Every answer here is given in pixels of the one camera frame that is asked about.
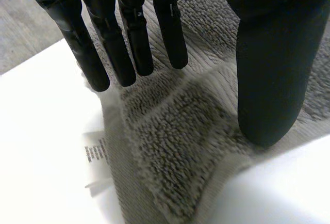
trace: robotic hand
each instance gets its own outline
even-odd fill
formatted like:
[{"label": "robotic hand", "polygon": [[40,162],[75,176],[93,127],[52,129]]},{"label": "robotic hand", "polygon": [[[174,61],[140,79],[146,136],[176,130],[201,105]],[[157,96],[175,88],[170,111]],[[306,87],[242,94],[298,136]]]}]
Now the robotic hand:
[{"label": "robotic hand", "polygon": [[[81,1],[36,1],[58,25],[91,87],[95,91],[105,91],[110,81],[82,20]],[[115,18],[116,0],[83,1],[119,83],[122,86],[132,85],[136,81],[136,74]],[[188,55],[177,1],[154,0],[154,8],[171,65],[182,69],[188,63]],[[118,2],[137,73],[150,75],[154,67],[142,9],[144,0]]]}]

